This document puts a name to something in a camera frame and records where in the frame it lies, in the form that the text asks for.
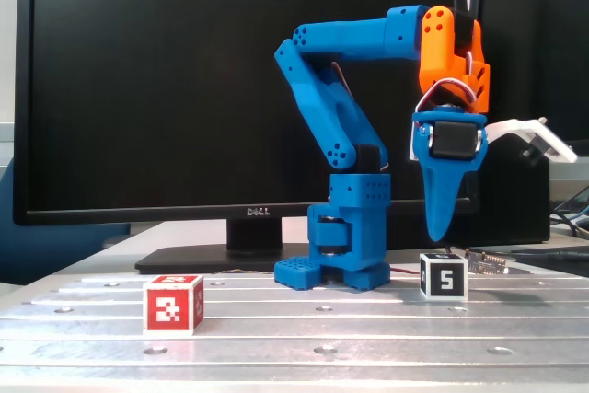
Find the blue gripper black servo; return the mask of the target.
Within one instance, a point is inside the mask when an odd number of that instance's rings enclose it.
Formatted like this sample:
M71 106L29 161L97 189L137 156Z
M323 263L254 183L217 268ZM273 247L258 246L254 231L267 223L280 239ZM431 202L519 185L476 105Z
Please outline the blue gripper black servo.
M425 215L431 240L441 240L452 221L463 178L487 153L487 118L458 107L412 114L411 159L422 169Z

